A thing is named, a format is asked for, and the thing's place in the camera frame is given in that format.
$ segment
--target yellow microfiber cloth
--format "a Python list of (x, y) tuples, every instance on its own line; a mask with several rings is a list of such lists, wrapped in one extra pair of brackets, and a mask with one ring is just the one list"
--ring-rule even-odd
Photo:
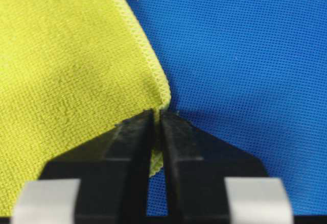
[[(0, 0), (0, 216), (45, 162), (144, 109), (167, 79), (125, 0)], [(152, 157), (151, 173), (162, 166)]]

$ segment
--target blue fabric background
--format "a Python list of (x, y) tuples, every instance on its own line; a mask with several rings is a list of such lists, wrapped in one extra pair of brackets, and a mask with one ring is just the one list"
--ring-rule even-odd
[[(327, 0), (127, 0), (171, 109), (261, 158), (295, 214), (327, 214)], [(148, 214), (164, 215), (164, 174)]]

